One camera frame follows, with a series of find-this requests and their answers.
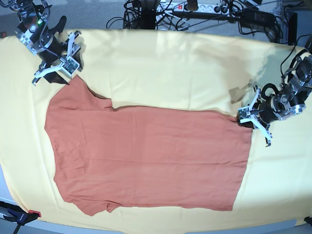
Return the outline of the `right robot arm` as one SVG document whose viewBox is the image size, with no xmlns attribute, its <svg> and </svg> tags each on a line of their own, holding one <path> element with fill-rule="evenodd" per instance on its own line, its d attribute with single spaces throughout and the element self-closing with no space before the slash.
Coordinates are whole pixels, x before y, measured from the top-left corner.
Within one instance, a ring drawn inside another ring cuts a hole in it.
<svg viewBox="0 0 312 234">
<path fill-rule="evenodd" d="M 45 78 L 49 83 L 68 84 L 56 71 L 43 71 L 52 68 L 67 50 L 67 42 L 61 42 L 55 37 L 55 33 L 62 33 L 66 25 L 67 18 L 62 16 L 58 24 L 50 29 L 48 22 L 51 15 L 51 5 L 43 0 L 41 4 L 34 4 L 32 0 L 16 0 L 10 7 L 17 12 L 20 24 L 16 30 L 16 37 L 34 55 L 41 58 L 41 64 L 35 72 L 39 75 L 34 78 L 36 84 L 40 78 Z"/>
</svg>

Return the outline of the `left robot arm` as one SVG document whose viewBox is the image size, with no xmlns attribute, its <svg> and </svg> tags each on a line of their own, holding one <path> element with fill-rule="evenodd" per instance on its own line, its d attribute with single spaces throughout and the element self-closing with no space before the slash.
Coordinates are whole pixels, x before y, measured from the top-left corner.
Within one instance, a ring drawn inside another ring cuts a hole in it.
<svg viewBox="0 0 312 234">
<path fill-rule="evenodd" d="M 255 97 L 238 110 L 238 125 L 247 128 L 269 129 L 274 121 L 286 120 L 306 108 L 305 100 L 312 92 L 312 38 L 292 59 L 281 76 L 280 88 L 268 83 L 254 86 Z"/>
</svg>

